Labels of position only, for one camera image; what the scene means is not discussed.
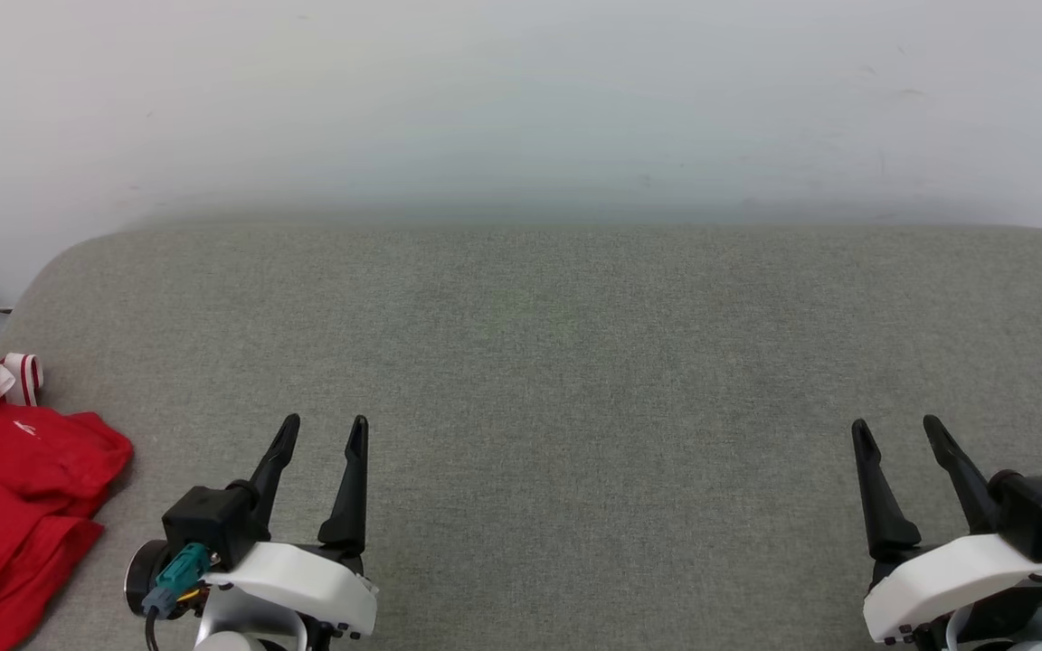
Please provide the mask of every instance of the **white wall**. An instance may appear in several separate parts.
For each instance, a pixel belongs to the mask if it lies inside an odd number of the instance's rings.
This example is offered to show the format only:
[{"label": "white wall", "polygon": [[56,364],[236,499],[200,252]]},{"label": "white wall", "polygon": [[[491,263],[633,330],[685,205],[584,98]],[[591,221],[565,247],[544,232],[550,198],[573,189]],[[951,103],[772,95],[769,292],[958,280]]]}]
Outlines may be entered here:
[{"label": "white wall", "polygon": [[1042,0],[0,0],[0,305],[247,217],[1042,226]]}]

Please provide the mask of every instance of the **red cloth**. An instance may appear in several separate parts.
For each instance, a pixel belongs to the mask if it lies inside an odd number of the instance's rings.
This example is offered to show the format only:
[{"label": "red cloth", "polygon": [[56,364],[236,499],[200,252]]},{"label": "red cloth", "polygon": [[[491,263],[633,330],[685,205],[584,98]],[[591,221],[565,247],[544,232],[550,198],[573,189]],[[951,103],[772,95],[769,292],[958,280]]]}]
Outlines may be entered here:
[{"label": "red cloth", "polygon": [[0,399],[0,650],[40,625],[46,602],[103,532],[89,518],[131,458],[94,414]]}]

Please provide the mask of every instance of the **cable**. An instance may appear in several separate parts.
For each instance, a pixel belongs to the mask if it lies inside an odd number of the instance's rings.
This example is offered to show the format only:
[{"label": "cable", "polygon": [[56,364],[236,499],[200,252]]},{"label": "cable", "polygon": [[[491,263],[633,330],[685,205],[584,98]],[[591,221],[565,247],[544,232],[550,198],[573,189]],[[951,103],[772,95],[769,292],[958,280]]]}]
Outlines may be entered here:
[{"label": "cable", "polygon": [[158,651],[158,643],[155,642],[155,615],[158,615],[157,606],[148,608],[147,623],[144,626],[144,637],[147,639],[147,651]]},{"label": "cable", "polygon": [[947,630],[944,631],[944,642],[947,643],[948,651],[959,648],[959,634],[963,633],[963,627],[967,625],[967,620],[971,618],[971,606],[963,606],[951,614],[951,619],[947,621]]}]

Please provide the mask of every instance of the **gray fabric surface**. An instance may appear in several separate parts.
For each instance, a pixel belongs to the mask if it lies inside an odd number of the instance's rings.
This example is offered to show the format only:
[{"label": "gray fabric surface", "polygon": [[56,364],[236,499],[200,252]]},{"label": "gray fabric surface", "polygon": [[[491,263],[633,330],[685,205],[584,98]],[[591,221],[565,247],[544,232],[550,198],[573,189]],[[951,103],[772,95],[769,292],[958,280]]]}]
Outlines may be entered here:
[{"label": "gray fabric surface", "polygon": [[7,350],[137,455],[33,651],[141,648],[129,556],[292,411],[289,543],[372,422],[380,614],[340,646],[381,651],[873,648],[851,420],[931,543],[966,528],[923,414],[984,473],[1042,471],[1039,230],[145,231],[47,267]]}]

